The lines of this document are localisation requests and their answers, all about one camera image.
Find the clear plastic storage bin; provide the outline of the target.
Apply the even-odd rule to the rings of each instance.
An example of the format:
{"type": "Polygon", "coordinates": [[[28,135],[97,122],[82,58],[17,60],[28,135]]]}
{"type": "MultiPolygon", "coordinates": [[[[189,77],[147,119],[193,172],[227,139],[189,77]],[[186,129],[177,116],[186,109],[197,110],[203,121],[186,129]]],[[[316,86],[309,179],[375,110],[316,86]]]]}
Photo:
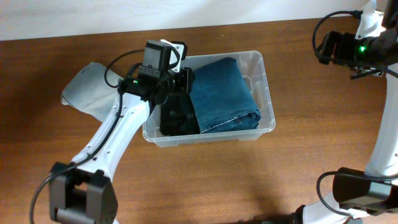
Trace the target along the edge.
{"type": "Polygon", "coordinates": [[[261,112],[261,119],[256,129],[244,131],[230,131],[223,133],[194,134],[183,136],[164,136],[160,128],[160,107],[156,106],[147,121],[142,125],[142,135],[147,142],[159,147],[179,146],[183,144],[196,144],[229,140],[258,139],[264,133],[274,130],[276,122],[272,107],[271,95],[264,67],[264,59],[258,51],[230,52],[224,54],[193,55],[182,62],[182,66],[192,69],[200,68],[225,57],[237,60],[241,75],[261,112]]]}

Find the large black garment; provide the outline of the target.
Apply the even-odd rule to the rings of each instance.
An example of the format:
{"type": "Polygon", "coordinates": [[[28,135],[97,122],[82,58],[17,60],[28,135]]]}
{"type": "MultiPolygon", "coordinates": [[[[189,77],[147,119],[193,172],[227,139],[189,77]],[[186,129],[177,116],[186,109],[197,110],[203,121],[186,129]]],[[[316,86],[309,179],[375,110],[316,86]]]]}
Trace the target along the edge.
{"type": "Polygon", "coordinates": [[[164,136],[200,133],[195,110],[188,94],[171,95],[160,106],[160,132],[164,136]]]}

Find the light blue jeans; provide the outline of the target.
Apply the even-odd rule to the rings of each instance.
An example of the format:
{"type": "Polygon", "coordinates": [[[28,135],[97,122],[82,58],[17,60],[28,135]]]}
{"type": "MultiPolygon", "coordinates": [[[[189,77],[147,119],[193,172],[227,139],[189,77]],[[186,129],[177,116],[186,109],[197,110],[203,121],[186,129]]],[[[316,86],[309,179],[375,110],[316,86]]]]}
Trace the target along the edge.
{"type": "Polygon", "coordinates": [[[118,95],[104,80],[106,67],[90,62],[63,89],[61,102],[103,122],[118,95]]]}

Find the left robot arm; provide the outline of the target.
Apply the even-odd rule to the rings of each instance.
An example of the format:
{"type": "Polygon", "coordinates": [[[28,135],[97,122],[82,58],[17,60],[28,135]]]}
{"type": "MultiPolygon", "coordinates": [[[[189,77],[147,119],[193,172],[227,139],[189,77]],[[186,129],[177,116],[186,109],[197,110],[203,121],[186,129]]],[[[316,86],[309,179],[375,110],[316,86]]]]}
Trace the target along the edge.
{"type": "Polygon", "coordinates": [[[56,162],[42,182],[49,187],[52,221],[117,223],[113,176],[124,151],[157,105],[190,92],[194,74],[181,66],[184,42],[149,40],[143,54],[143,61],[113,86],[116,99],[90,142],[69,164],[56,162]]]}

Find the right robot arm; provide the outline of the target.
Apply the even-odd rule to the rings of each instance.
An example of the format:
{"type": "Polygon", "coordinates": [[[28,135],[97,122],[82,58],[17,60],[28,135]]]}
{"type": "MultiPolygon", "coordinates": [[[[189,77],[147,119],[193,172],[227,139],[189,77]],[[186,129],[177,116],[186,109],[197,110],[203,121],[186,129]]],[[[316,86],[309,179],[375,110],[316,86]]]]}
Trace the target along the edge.
{"type": "Polygon", "coordinates": [[[354,69],[353,79],[384,73],[387,94],[379,136],[364,171],[342,167],[329,171],[333,190],[302,205],[289,223],[361,223],[369,216],[397,213],[397,16],[363,14],[355,34],[327,33],[314,52],[321,63],[354,69]]]}

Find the medium blue jeans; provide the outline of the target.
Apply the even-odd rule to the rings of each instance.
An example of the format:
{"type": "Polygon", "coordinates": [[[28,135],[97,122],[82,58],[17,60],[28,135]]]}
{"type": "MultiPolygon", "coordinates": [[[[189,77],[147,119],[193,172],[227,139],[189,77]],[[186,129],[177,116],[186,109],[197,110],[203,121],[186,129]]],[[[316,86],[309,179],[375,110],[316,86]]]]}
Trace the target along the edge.
{"type": "Polygon", "coordinates": [[[236,59],[222,58],[194,70],[190,92],[201,134],[256,129],[261,112],[236,59]]]}

